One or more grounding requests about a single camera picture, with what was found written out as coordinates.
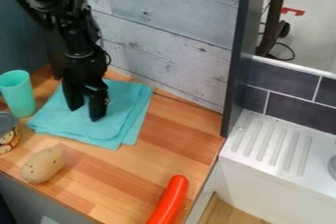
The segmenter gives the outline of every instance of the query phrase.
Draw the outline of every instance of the potato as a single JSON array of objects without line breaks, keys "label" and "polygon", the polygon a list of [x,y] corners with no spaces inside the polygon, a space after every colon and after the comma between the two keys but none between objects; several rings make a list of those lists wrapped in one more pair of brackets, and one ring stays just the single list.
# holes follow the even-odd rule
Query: potato
[{"label": "potato", "polygon": [[61,170],[65,163],[62,148],[58,146],[46,148],[27,161],[21,169],[21,176],[29,183],[42,183]]}]

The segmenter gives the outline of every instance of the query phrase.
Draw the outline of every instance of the wooden countertop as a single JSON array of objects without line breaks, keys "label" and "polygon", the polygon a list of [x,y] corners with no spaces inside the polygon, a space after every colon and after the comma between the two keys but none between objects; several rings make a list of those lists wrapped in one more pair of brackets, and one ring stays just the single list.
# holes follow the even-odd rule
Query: wooden countertop
[{"label": "wooden countertop", "polygon": [[[107,78],[131,78],[108,72]],[[45,67],[31,77],[37,106],[58,82]],[[0,110],[7,109],[0,102]],[[221,115],[156,89],[139,140],[117,151],[75,140],[36,135],[21,120],[23,139],[0,156],[0,170],[36,191],[102,223],[144,223],[158,203],[169,179],[186,176],[190,190],[178,223],[187,216],[223,143]],[[20,177],[21,166],[36,152],[62,146],[67,166],[50,181],[30,185]]]}]

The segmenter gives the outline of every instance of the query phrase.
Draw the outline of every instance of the wooden surface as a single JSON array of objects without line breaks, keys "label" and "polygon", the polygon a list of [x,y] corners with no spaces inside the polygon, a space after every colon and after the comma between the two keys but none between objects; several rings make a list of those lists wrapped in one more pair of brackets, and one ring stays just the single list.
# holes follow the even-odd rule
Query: wooden surface
[{"label": "wooden surface", "polygon": [[87,1],[114,71],[223,111],[238,0]]},{"label": "wooden surface", "polygon": [[115,67],[222,112],[231,51],[108,15],[94,16]]},{"label": "wooden surface", "polygon": [[270,224],[249,215],[218,198],[213,194],[198,224]]},{"label": "wooden surface", "polygon": [[231,49],[239,0],[111,0],[112,14]]},{"label": "wooden surface", "polygon": [[[107,78],[127,79],[113,73]],[[32,83],[38,107],[58,84],[48,68],[34,74]],[[165,91],[155,93],[134,146],[122,146],[114,152],[75,140],[36,135],[24,119],[23,140],[0,156],[0,169],[21,181],[20,167],[29,157],[59,145],[67,153],[67,166],[49,182],[28,186],[99,222],[120,224],[143,223],[169,179],[182,174],[190,181],[186,207],[178,221],[182,223],[223,143],[218,136],[221,116]]]}]

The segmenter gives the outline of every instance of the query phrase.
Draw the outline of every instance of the blue cloth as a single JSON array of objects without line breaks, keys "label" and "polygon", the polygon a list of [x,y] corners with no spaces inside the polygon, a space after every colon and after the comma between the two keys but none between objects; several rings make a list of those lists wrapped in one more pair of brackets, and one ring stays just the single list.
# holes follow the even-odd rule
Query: blue cloth
[{"label": "blue cloth", "polygon": [[151,87],[104,80],[110,103],[106,116],[91,122],[88,99],[85,106],[70,111],[59,85],[46,104],[28,122],[39,134],[55,135],[116,150],[120,144],[135,144],[146,114]]}]

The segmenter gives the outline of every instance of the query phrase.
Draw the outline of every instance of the black frame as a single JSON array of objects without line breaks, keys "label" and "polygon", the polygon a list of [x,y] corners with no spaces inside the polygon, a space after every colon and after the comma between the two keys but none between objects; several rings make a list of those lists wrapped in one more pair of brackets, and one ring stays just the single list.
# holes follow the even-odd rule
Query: black frame
[{"label": "black frame", "polygon": [[263,0],[240,0],[226,99],[224,104],[221,136],[227,138],[243,110],[245,84],[249,77],[250,61],[255,52]]}]

